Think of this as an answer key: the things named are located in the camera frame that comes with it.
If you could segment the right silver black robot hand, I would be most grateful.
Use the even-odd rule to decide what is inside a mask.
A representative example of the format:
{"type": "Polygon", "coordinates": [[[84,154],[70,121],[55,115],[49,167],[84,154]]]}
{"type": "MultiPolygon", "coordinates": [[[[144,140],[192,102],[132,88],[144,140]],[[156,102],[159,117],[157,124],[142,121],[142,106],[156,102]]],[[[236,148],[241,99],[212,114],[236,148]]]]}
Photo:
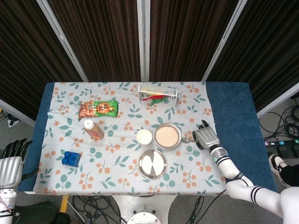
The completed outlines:
{"type": "Polygon", "coordinates": [[[205,120],[202,120],[202,124],[196,131],[192,132],[192,135],[196,145],[201,150],[210,150],[211,147],[220,145],[218,136],[205,120]]]}

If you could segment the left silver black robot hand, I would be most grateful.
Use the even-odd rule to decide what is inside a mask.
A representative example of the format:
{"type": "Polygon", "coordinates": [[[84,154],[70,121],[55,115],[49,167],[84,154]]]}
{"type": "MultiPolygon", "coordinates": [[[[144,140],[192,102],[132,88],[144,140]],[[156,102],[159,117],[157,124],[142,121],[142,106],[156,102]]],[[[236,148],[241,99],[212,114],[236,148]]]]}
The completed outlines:
{"type": "Polygon", "coordinates": [[[38,173],[39,167],[29,173],[22,173],[26,162],[25,156],[32,142],[24,138],[5,146],[0,157],[0,189],[14,189],[21,181],[31,178],[38,173]]]}

